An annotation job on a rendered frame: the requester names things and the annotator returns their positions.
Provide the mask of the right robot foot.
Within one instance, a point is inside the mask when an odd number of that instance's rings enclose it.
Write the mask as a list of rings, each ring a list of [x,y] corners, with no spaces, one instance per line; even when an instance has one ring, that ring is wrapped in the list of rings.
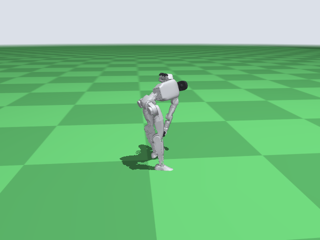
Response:
[[[161,171],[172,171],[173,170],[173,168],[170,168],[170,167],[166,166],[165,164],[164,164],[164,166],[162,166],[160,164],[156,164],[154,169],[161,170]]]

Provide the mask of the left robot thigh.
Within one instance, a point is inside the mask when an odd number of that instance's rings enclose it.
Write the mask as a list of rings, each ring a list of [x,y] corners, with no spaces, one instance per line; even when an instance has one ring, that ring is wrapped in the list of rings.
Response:
[[[141,99],[137,101],[137,104],[140,108],[143,108],[140,104]],[[145,108],[142,109],[142,112],[147,121],[147,125],[145,126],[145,132],[150,134],[154,131],[153,115],[149,115],[148,110]]]

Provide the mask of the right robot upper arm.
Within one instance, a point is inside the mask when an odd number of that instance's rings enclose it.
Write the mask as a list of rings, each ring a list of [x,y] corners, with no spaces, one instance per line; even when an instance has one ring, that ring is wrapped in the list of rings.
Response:
[[[165,118],[167,120],[171,120],[171,117],[172,117],[173,113],[175,112],[175,109],[176,109],[177,105],[179,104],[179,99],[177,97],[177,98],[171,99],[170,102],[171,102],[171,105],[170,105],[170,108],[169,108],[169,112],[165,116]]]

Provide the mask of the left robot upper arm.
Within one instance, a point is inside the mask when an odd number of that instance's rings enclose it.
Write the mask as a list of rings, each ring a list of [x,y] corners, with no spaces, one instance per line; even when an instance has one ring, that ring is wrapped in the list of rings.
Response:
[[[168,75],[168,76],[167,76]],[[161,83],[163,83],[165,80],[172,80],[173,79],[173,75],[172,74],[167,74],[165,77],[164,75],[159,77],[159,81]]]

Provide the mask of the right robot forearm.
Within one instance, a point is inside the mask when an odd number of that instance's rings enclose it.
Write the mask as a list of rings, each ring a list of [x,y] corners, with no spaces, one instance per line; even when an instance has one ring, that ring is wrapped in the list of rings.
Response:
[[[167,130],[169,129],[172,119],[173,119],[173,116],[171,116],[170,120],[165,120],[165,124],[164,124],[164,131],[166,132],[165,135],[167,134]]]

